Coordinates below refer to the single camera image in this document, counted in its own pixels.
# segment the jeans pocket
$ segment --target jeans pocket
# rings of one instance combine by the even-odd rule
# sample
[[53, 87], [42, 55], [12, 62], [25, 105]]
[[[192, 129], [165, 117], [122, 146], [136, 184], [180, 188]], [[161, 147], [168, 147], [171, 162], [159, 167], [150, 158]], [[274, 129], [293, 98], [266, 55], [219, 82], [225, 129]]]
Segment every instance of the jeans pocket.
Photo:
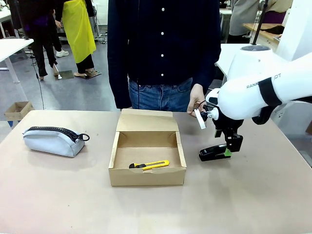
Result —
[[130, 85], [130, 87], [131, 87], [132, 89], [134, 89], [134, 90], [136, 90], [136, 91], [138, 91], [138, 89], [139, 89], [140, 92], [143, 92], [143, 91], [147, 88], [147, 86], [148, 86], [148, 85], [137, 85], [137, 83], [134, 82], [133, 80], [130, 80], [130, 81], [129, 81], [129, 85]]
[[180, 93], [184, 93], [184, 92], [190, 91], [191, 86], [192, 86], [192, 81], [193, 81], [192, 78], [187, 79], [187, 80], [184, 81], [183, 83], [179, 84], [179, 85], [176, 87], [176, 90], [177, 90], [178, 92], [180, 92]]

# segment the green sticker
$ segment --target green sticker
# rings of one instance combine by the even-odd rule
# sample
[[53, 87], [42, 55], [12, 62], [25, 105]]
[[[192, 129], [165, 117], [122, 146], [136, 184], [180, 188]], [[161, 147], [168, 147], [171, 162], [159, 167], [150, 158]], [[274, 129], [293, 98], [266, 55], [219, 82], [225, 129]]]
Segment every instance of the green sticker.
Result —
[[232, 156], [232, 152], [229, 149], [226, 149], [225, 153], [224, 153], [225, 157], [231, 157]]

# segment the black pole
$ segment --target black pole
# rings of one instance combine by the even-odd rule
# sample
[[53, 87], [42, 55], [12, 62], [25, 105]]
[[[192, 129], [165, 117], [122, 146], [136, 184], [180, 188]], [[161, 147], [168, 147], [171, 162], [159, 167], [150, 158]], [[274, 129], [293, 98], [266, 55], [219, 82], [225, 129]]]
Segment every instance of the black pole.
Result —
[[23, 24], [23, 21], [21, 20], [21, 16], [20, 16], [20, 3], [19, 3], [19, 0], [13, 0], [13, 3], [14, 3], [14, 6], [15, 6], [15, 9], [16, 9], [16, 13], [19, 17], [19, 22], [20, 22], [20, 25], [21, 25], [21, 28], [23, 29], [23, 32], [24, 32], [24, 35], [25, 35], [25, 40], [28, 40], [29, 37], [26, 33], [26, 30], [25, 30], [25, 26]]
[[265, 3], [263, 5], [263, 10], [262, 10], [262, 14], [261, 14], [261, 17], [260, 17], [259, 25], [258, 25], [258, 28], [257, 28], [257, 32], [255, 33], [252, 45], [257, 45], [256, 42], [257, 42], [260, 30], [261, 30], [261, 26], [262, 26], [262, 22], [264, 20], [264, 15], [266, 13], [266, 9], [268, 8], [268, 2], [269, 2], [269, 0], [265, 0]]

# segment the purple garment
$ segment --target purple garment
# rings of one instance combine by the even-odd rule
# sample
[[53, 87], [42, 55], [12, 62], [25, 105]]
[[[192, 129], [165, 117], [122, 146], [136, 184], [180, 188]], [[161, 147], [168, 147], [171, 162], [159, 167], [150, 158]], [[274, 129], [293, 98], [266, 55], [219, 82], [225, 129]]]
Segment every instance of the purple garment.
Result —
[[[48, 26], [48, 16], [41, 16], [41, 17], [37, 18], [36, 20], [34, 20], [31, 24], [36, 25], [36, 26], [41, 26], [41, 27], [47, 27]], [[25, 30], [30, 31], [30, 25], [29, 24], [27, 24], [25, 26]]]
[[263, 23], [283, 23], [286, 11], [279, 13], [276, 11], [268, 11], [264, 15]]

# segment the navy blue button-up shirt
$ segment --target navy blue button-up shirt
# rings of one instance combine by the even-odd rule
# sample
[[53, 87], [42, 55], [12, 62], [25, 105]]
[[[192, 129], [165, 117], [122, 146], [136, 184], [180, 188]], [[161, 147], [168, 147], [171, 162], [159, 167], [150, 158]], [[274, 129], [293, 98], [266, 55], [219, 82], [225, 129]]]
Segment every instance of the navy blue button-up shirt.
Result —
[[131, 106], [128, 80], [206, 91], [220, 47], [219, 0], [109, 0], [108, 69], [117, 108]]

